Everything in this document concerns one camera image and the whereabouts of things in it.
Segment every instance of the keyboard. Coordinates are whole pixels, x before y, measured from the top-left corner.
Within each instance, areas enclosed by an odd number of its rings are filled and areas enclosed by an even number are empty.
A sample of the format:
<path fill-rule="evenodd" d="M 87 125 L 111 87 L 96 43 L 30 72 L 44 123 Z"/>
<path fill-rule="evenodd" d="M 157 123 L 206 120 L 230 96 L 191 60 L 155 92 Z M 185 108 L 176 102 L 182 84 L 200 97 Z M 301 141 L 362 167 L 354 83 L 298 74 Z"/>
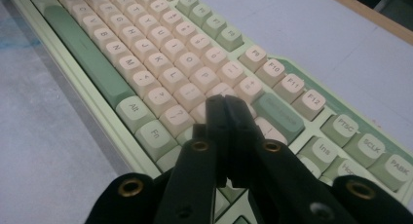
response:
<path fill-rule="evenodd" d="M 411 152 L 202 0 L 14 2 L 131 170 L 173 168 L 205 100 L 230 94 L 320 181 L 356 174 L 410 202 Z M 256 223 L 247 191 L 231 184 L 216 191 L 215 217 Z"/>

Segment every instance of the light green keycap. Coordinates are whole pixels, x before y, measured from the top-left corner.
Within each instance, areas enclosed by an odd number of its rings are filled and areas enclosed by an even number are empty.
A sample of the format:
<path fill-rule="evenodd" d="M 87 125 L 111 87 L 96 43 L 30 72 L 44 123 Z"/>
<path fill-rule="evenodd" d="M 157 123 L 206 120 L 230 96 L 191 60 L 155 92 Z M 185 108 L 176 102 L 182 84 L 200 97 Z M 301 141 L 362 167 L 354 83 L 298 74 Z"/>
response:
<path fill-rule="evenodd" d="M 222 30 L 216 38 L 216 41 L 229 52 L 232 52 L 244 44 L 242 33 L 233 26 L 228 26 Z"/>
<path fill-rule="evenodd" d="M 343 147 L 357 132 L 358 124 L 345 114 L 335 115 L 325 122 L 321 130 L 337 145 Z"/>
<path fill-rule="evenodd" d="M 272 93 L 263 94 L 252 103 L 258 116 L 265 118 L 291 143 L 304 129 L 304 122 L 294 111 Z"/>
<path fill-rule="evenodd" d="M 188 128 L 176 138 L 179 145 L 183 146 L 186 141 L 192 139 L 192 129 L 193 127 Z"/>
<path fill-rule="evenodd" d="M 234 222 L 234 224 L 248 224 L 248 223 L 249 223 L 249 222 L 247 222 L 243 216 L 240 216 L 240 217 L 237 218 L 237 220 L 235 220 L 235 222 Z"/>
<path fill-rule="evenodd" d="M 136 132 L 135 137 L 154 161 L 158 161 L 177 145 L 167 129 L 158 120 L 144 125 Z"/>
<path fill-rule="evenodd" d="M 214 14 L 203 24 L 203 31 L 215 39 L 224 28 L 227 27 L 227 21 L 224 17 Z"/>
<path fill-rule="evenodd" d="M 230 203 L 225 199 L 225 197 L 216 190 L 215 195 L 215 216 L 219 216 L 222 214 L 223 211 L 227 209 Z"/>
<path fill-rule="evenodd" d="M 136 95 L 122 100 L 116 107 L 116 112 L 131 132 L 136 132 L 143 125 L 156 120 L 154 114 Z"/>
<path fill-rule="evenodd" d="M 386 151 L 386 146 L 370 133 L 358 133 L 343 149 L 361 165 L 368 168 Z"/>
<path fill-rule="evenodd" d="M 182 150 L 181 146 L 176 146 L 172 150 L 162 156 L 157 162 L 156 165 L 161 169 L 162 172 L 166 172 L 171 168 L 175 167 L 176 161 L 178 160 L 180 151 Z"/>
<path fill-rule="evenodd" d="M 179 0 L 176 8 L 185 16 L 189 16 L 192 9 L 199 4 L 199 0 Z"/>
<path fill-rule="evenodd" d="M 212 16 L 212 10 L 204 3 L 194 7 L 189 14 L 189 19 L 198 27 L 201 27 L 207 19 Z"/>
<path fill-rule="evenodd" d="M 336 158 L 331 166 L 325 170 L 319 180 L 328 185 L 332 185 L 336 177 L 344 175 L 364 177 L 364 169 L 350 159 Z"/>
<path fill-rule="evenodd" d="M 66 10 L 61 6 L 47 7 L 43 16 L 113 109 L 123 99 L 134 95 L 128 83 Z"/>
<path fill-rule="evenodd" d="M 323 172 L 337 157 L 336 147 L 324 138 L 313 137 L 298 154 L 308 158 Z"/>
<path fill-rule="evenodd" d="M 368 170 L 392 191 L 413 177 L 412 165 L 397 154 L 382 154 Z"/>
<path fill-rule="evenodd" d="M 227 186 L 219 188 L 222 195 L 224 195 L 230 203 L 233 203 L 244 191 L 244 188 L 234 188 L 230 179 L 227 179 Z"/>

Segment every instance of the space bar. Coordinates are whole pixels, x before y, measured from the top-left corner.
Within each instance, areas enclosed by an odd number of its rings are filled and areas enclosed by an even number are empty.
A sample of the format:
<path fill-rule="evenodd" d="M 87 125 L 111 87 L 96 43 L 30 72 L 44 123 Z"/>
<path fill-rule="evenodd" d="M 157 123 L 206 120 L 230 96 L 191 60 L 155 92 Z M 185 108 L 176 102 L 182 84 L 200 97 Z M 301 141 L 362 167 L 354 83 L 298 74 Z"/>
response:
<path fill-rule="evenodd" d="M 47 7 L 43 17 L 112 108 L 134 95 L 128 83 L 66 10 L 61 6 Z"/>

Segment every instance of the white table surface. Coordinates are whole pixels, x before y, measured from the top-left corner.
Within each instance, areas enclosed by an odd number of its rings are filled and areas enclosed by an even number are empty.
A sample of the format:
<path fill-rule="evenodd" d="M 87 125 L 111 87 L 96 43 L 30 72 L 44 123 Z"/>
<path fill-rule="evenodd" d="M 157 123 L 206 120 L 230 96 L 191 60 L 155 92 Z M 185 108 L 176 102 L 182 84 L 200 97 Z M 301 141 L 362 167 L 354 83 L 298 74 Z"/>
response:
<path fill-rule="evenodd" d="M 201 1 L 413 150 L 411 45 L 334 0 Z M 10 0 L 0 31 L 0 223 L 83 223 L 128 169 Z"/>

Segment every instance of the wooden edge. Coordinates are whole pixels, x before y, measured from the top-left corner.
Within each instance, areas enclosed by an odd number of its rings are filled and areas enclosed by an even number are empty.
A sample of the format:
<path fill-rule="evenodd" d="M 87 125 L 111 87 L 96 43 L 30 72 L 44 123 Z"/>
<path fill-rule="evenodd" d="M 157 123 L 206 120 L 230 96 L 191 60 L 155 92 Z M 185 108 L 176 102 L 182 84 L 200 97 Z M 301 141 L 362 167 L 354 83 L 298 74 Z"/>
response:
<path fill-rule="evenodd" d="M 391 32 L 398 38 L 404 40 L 405 42 L 409 43 L 410 45 L 413 45 L 413 31 L 381 15 L 380 13 L 368 8 L 367 6 L 358 2 L 357 0 L 336 0 L 336 1 L 352 9 L 353 11 L 360 14 L 361 16 L 373 21 L 377 25 L 388 30 L 389 32 Z"/>

